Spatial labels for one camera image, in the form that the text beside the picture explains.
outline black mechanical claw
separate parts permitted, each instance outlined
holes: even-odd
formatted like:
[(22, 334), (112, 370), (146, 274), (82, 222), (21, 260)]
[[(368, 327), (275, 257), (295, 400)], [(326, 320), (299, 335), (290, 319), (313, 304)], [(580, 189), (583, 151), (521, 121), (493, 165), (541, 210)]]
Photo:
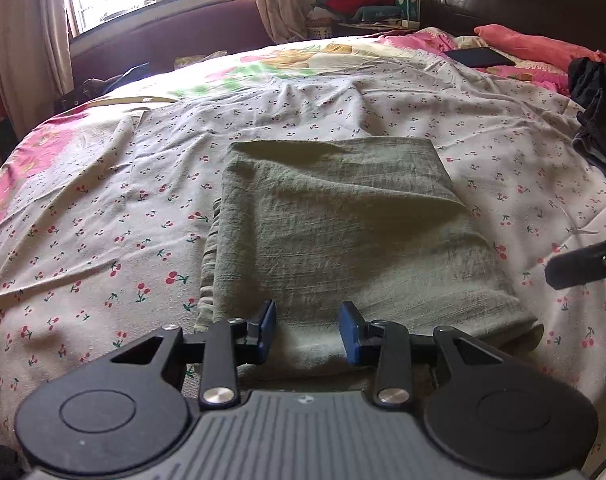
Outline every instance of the black mechanical claw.
[[(566, 384), (449, 326), (366, 322), (349, 301), (339, 330), (351, 363), (377, 366), (372, 400), (256, 391), (241, 405), (237, 366), (265, 362), (275, 324), (266, 301), (204, 333), (164, 325), (43, 384), (16, 414), (32, 480), (570, 480), (556, 475), (581, 467), (596, 436), (592, 405)], [(188, 363), (203, 364), (198, 399), (181, 395)], [(420, 404), (413, 364), (438, 386)]]
[[(275, 325), (271, 300), (251, 320), (222, 320), (205, 333), (164, 325), (36, 389), (16, 413), (20, 444), (32, 465), (64, 474), (140, 467), (174, 449), (203, 412), (240, 402), (237, 366), (265, 362)], [(187, 364), (199, 363), (194, 402), (181, 389)]]

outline red cloth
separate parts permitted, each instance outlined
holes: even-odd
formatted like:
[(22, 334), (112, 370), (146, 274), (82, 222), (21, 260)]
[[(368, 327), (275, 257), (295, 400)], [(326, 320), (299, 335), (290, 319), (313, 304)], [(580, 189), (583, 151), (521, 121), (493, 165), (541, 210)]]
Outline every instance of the red cloth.
[(346, 16), (353, 16), (361, 7), (394, 5), (394, 0), (326, 0), (323, 4), (335, 12), (345, 14)]
[(503, 25), (484, 25), (475, 28), (474, 32), (490, 46), (521, 59), (550, 63), (563, 72), (568, 71), (571, 60), (580, 57), (606, 63), (606, 54), (600, 50), (595, 52), (584, 46), (551, 40), (544, 36), (528, 36)]

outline pink pillow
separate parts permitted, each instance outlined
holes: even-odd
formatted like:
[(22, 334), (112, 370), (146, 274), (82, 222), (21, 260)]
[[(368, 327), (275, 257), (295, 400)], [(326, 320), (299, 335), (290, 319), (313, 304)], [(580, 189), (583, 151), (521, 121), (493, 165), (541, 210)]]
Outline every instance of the pink pillow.
[(528, 36), (503, 25), (484, 25), (475, 28), (474, 32), (499, 50), (521, 59), (550, 63), (564, 72), (568, 71), (571, 60), (579, 57), (589, 57), (592, 61), (606, 63), (606, 54), (600, 50), (594, 52), (565, 41), (551, 40), (544, 36)]

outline wrinkled sheet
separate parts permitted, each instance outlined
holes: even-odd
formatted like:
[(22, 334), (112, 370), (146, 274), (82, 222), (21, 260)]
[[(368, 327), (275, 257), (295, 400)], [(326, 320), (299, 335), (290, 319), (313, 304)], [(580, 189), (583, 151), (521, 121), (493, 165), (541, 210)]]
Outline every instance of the wrinkled sheet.
[[(523, 304), (531, 359), (592, 399), (606, 455), (606, 280), (557, 292), (553, 254), (606, 239), (578, 107), (369, 38), (274, 46), (117, 89), (29, 134), (0, 170), (0, 442), (35, 386), (164, 322), (191, 327), (233, 140), (430, 139)], [(195, 381), (189, 368), (186, 388)]]

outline folded towel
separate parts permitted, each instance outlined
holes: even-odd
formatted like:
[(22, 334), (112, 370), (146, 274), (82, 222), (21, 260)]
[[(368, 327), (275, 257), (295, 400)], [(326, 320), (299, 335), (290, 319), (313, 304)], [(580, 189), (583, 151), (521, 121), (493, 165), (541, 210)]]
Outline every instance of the folded towel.
[(346, 371), (344, 300), (413, 333), (450, 324), (497, 345), (532, 334), (428, 140), (235, 142), (222, 184), (195, 328), (274, 299), (276, 338), (253, 378)]

